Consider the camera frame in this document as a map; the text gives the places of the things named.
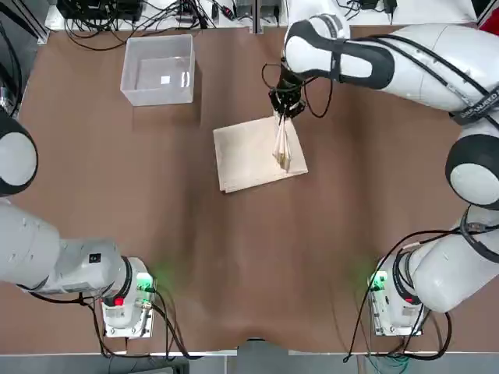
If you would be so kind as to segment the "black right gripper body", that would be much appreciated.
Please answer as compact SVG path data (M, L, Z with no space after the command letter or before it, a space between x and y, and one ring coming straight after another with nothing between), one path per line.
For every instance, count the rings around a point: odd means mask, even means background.
M286 64L280 64L280 75L276 86L279 97L301 97L301 91L306 83L306 78L291 71Z

